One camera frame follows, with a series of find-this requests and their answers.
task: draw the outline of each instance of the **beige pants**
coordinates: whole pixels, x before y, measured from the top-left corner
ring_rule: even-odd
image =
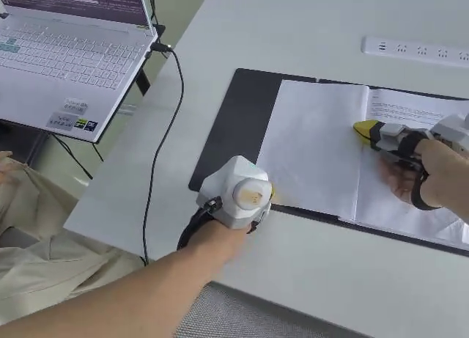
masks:
[[[0,248],[0,325],[142,267],[137,256],[62,229],[73,196],[29,167],[8,175],[14,179],[0,184],[0,235],[14,227],[38,242]]]

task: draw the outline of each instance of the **sheet of paper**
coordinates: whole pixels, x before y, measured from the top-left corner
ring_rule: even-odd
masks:
[[[282,82],[257,160],[277,203],[354,219],[361,145],[352,125],[365,117],[368,92]]]
[[[466,115],[469,101],[439,100],[391,90],[372,90],[367,119],[431,128],[450,114]],[[363,150],[356,221],[427,240],[461,244],[468,237],[466,225],[446,209],[420,211],[398,200],[377,173],[379,154]]]

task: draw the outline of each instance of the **table leg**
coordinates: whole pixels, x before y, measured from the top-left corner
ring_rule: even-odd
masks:
[[[149,89],[150,84],[147,78],[147,74],[145,74],[143,70],[141,70],[140,73],[137,75],[136,83],[140,89],[141,94],[145,96],[145,94],[147,93]]]

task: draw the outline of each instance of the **human hand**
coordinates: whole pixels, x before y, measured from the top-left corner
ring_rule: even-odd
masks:
[[[468,168],[468,161],[460,154],[436,140],[424,139],[416,148],[422,164],[429,176],[421,185],[421,198],[428,206],[441,207],[442,193],[458,185],[458,179]],[[412,204],[411,193],[416,181],[416,172],[404,170],[395,164],[380,160],[379,170],[382,179],[394,195]]]
[[[12,154],[11,151],[0,151],[0,185],[15,182],[15,178],[11,176],[11,172],[24,167],[23,164],[18,162],[5,161]]]
[[[202,226],[189,240],[188,248],[202,247],[225,263],[233,258],[244,244],[250,226],[244,229],[229,229],[218,221]]]

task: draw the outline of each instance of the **laptop keyboard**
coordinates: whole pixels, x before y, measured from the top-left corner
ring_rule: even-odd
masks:
[[[117,89],[141,45],[129,46],[38,31],[0,29],[0,66]]]

